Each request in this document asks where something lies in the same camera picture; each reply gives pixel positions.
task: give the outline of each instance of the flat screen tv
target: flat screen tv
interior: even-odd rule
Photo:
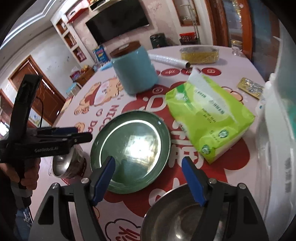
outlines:
[[[98,45],[149,22],[139,0],[121,0],[86,22]]]

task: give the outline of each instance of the pink tablecloth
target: pink tablecloth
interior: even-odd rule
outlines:
[[[150,50],[149,53],[180,58],[180,48],[181,46],[160,48]],[[220,59],[216,64],[198,65],[197,67],[231,92],[255,114],[257,100],[240,91],[236,85],[242,77],[264,85],[262,77],[247,58],[232,55],[230,48],[218,48]],[[77,126],[80,131],[91,132],[95,138],[104,125],[115,116],[127,110],[140,109],[160,116],[170,130],[171,154],[167,166],[156,181],[132,194],[119,195],[107,192],[104,200],[96,207],[98,221],[108,240],[134,241],[140,239],[140,227],[147,210],[164,193],[185,183],[181,171],[181,160],[184,156],[190,156],[196,167],[203,169],[209,177],[229,182],[232,185],[244,182],[252,193],[255,190],[257,154],[254,133],[257,121],[255,120],[237,144],[209,165],[178,127],[165,102],[165,93],[187,81],[190,71],[160,63],[154,63],[154,65],[159,74],[158,84],[151,90],[136,96],[129,96],[125,93],[113,68],[97,72],[74,97],[57,123],[58,127]],[[89,154],[92,142],[81,146]],[[88,162],[84,176],[89,174]],[[79,178],[65,181],[71,183],[77,179]]]

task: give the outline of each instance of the pink floral wallpaper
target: pink floral wallpaper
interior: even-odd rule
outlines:
[[[148,27],[141,27],[132,30],[104,43],[103,45],[107,54],[119,46],[135,40],[139,40],[146,50],[152,49],[150,36],[156,33],[165,33],[165,36],[173,44],[180,44],[179,37],[177,35],[176,28],[166,1],[140,0],[140,2],[142,3],[142,7],[150,25]],[[96,14],[97,12],[87,11],[72,24],[85,47],[92,55],[92,50],[97,47],[97,43],[85,23]]]

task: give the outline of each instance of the green plate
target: green plate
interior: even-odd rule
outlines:
[[[152,183],[165,167],[170,154],[170,133],[155,114],[134,110],[111,120],[91,147],[91,168],[100,168],[113,156],[116,168],[108,190],[127,194]]]

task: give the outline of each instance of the blue canister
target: blue canister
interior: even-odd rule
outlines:
[[[128,94],[148,90],[158,81],[148,53],[139,41],[115,49],[110,56],[115,73]]]

